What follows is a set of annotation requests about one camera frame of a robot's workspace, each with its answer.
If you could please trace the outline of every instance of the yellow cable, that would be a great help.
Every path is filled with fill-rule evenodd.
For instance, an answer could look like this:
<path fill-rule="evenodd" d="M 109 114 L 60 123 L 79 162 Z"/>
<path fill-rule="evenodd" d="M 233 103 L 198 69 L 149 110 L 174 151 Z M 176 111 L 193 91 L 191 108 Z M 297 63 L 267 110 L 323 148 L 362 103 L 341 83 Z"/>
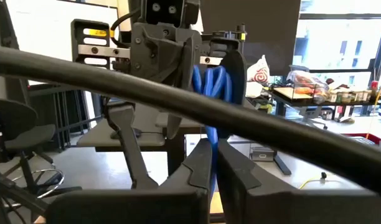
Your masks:
<path fill-rule="evenodd" d="M 326 174 L 326 178 L 327 177 L 330 177 L 330 176 L 333 176 L 334 174 Z M 298 187 L 298 189 L 303 189 L 304 187 L 305 187 L 305 185 L 307 185 L 308 183 L 310 183 L 310 182 L 312 182 L 312 181 L 316 181 L 316 180 L 320 180 L 320 179 L 322 179 L 322 174 L 321 175 L 319 175 L 319 176 L 315 176 L 315 177 L 313 177 L 313 178 L 310 178 L 310 179 L 308 179 L 307 181 L 305 181 L 303 184 L 301 184 L 299 187 Z"/>
<path fill-rule="evenodd" d="M 377 106 L 377 102 L 379 102 L 380 95 L 381 95 L 381 87 L 380 87 L 379 93 L 376 96 L 375 105 L 373 107 L 373 115 L 376 112 L 376 106 Z M 372 115 L 372 119 L 370 120 L 369 129 L 368 129 L 368 132 L 366 134 L 366 139 L 369 138 L 369 133 L 370 133 L 370 130 L 372 129 L 372 123 L 373 123 L 373 119 L 374 119 L 373 115 Z"/>

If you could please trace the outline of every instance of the metal bracket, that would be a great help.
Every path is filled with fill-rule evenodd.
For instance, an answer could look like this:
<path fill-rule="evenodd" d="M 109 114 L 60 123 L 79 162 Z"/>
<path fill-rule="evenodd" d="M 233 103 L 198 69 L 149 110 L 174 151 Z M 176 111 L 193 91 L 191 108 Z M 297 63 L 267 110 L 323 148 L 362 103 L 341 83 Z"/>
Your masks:
<path fill-rule="evenodd" d="M 129 58 L 129 49 L 117 49 L 99 45 L 78 45 L 78 54 L 104 57 Z"/>
<path fill-rule="evenodd" d="M 127 162 L 132 189 L 155 189 L 158 184 L 150 178 L 142 158 L 136 136 L 131 127 L 134 121 L 134 107 L 131 103 L 120 102 L 109 105 L 105 98 L 104 114 L 109 126 L 116 131 Z"/>

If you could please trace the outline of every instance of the black cable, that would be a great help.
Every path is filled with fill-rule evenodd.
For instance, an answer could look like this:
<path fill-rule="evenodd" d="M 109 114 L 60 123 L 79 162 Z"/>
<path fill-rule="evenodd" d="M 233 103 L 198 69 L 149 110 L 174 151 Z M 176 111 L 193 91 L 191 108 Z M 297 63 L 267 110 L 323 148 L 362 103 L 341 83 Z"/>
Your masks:
<path fill-rule="evenodd" d="M 16 210 L 16 208 L 14 208 L 12 206 L 12 204 L 10 202 L 8 202 L 8 199 L 6 199 L 5 197 L 1 197 L 1 198 L 5 201 L 5 203 L 8 205 L 8 207 L 21 219 L 21 222 L 23 224 L 26 224 L 26 221 L 24 221 L 23 216 Z"/>
<path fill-rule="evenodd" d="M 140 12 L 140 10 L 139 10 L 139 8 L 137 8 L 137 9 L 135 9 L 134 11 L 132 11 L 132 12 L 126 14 L 126 15 L 121 16 L 120 18 L 118 18 L 118 19 L 113 23 L 113 25 L 111 25 L 110 30 L 113 31 L 113 33 L 114 33 L 114 31 L 116 30 L 116 28 L 117 28 L 122 22 L 124 22 L 125 20 L 127 20 L 127 19 L 129 19 L 129 18 L 131 18 L 131 17 L 133 17 L 133 16 L 135 16 L 135 15 L 137 15 L 139 12 Z M 126 44 L 126 43 L 121 43 L 121 42 L 119 42 L 118 40 L 115 39 L 115 36 L 114 36 L 114 35 L 111 35 L 111 36 L 110 36 L 110 39 L 111 39 L 111 41 L 113 41 L 113 43 L 115 43 L 115 44 L 117 45 L 117 47 L 128 48 L 128 47 L 130 47 L 130 45 L 131 45 L 131 44 Z"/>
<path fill-rule="evenodd" d="M 4 47 L 0 75 L 77 86 L 181 114 L 277 147 L 381 195 L 381 151 L 338 134 L 124 73 Z"/>

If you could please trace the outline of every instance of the blue coiled cable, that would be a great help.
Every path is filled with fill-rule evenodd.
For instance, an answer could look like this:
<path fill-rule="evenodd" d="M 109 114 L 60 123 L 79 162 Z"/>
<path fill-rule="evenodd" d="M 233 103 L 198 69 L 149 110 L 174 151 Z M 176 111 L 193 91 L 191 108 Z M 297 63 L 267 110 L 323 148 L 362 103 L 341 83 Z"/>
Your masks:
<path fill-rule="evenodd" d="M 231 102 L 232 100 L 232 80 L 223 66 L 208 68 L 205 71 L 205 82 L 203 83 L 200 70 L 195 65 L 192 82 L 194 90 L 199 94 L 220 98 L 226 102 Z M 212 173 L 210 179 L 210 198 L 212 198 L 217 177 L 218 134 L 217 129 L 214 127 L 206 126 L 205 130 L 212 148 Z"/>

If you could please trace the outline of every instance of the white bag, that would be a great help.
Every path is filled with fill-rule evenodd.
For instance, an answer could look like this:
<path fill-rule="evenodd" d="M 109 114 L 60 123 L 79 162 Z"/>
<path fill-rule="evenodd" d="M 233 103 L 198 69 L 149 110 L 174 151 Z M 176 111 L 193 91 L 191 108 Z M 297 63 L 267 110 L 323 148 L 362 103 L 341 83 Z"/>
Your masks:
<path fill-rule="evenodd" d="M 247 81 L 248 82 L 258 82 L 262 85 L 268 83 L 268 79 L 270 78 L 270 68 L 265 60 L 265 55 L 261 57 L 250 68 L 247 69 Z"/>

